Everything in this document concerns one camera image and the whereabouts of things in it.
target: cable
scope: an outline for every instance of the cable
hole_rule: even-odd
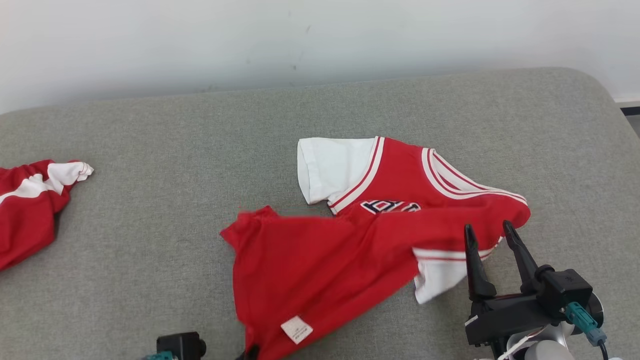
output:
[[[529,335],[527,335],[524,338],[520,339],[520,341],[518,341],[513,346],[511,346],[504,354],[500,355],[497,360],[505,360],[505,359],[507,359],[509,357],[509,355],[511,355],[514,352],[516,352],[516,350],[518,350],[522,346],[522,344],[526,343],[527,340],[533,338],[536,335],[539,335],[546,328],[547,328],[547,326],[545,325],[539,330],[536,330],[534,332],[530,332]]]
[[[607,354],[607,347],[604,346],[604,341],[598,341],[598,345],[600,346],[600,351],[602,351],[602,359],[609,360],[609,355]]]

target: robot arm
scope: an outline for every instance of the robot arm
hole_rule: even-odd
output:
[[[465,323],[469,345],[491,347],[498,360],[573,360],[565,336],[583,332],[608,360],[607,336],[600,330],[602,305],[591,285],[573,269],[556,272],[550,265],[538,266],[511,223],[505,221],[503,229],[522,281],[517,294],[497,295],[484,272],[473,228],[465,228],[472,301]]]

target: white wall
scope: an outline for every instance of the white wall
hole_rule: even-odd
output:
[[[566,66],[640,100],[637,0],[0,0],[0,113]]]

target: teal connector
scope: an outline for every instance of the teal connector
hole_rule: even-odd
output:
[[[592,346],[597,347],[600,342],[604,343],[607,340],[604,331],[598,329],[596,320],[577,302],[569,303],[564,310],[564,315],[584,332]]]
[[[598,323],[589,313],[577,302],[571,302],[567,305],[564,312],[566,318],[569,319],[578,329],[585,334],[598,327]]]
[[[163,351],[144,357],[142,360],[173,360],[173,354],[170,351]]]

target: shirt sleeve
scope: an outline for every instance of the shirt sleeve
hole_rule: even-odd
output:
[[[298,141],[298,183],[307,204],[344,193],[367,170],[375,138]]]
[[[81,161],[0,169],[0,271],[54,240],[54,214],[69,202],[69,191],[93,168]]]

